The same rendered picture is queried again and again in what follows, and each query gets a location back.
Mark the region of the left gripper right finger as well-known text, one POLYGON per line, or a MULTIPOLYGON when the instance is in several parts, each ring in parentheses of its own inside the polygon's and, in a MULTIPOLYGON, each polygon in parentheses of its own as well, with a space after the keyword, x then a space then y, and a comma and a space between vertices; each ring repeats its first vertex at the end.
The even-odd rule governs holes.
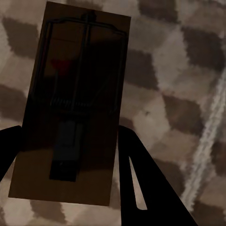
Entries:
POLYGON ((118 127, 121 226, 198 226, 136 133, 118 127), (147 206, 137 208, 129 157, 147 206))

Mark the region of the mousetrap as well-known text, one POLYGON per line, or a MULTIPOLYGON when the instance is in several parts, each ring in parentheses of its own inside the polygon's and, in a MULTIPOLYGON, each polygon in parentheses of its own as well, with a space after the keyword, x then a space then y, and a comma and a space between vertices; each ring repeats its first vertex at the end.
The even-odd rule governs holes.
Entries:
POLYGON ((130 22, 47 1, 9 198, 109 206, 130 22))

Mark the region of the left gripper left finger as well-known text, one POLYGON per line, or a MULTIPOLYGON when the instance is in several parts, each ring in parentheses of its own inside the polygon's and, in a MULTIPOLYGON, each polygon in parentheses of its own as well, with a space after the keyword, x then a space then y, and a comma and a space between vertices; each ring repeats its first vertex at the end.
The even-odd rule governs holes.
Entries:
POLYGON ((21 132, 20 125, 0 130, 0 181, 20 151, 21 132))

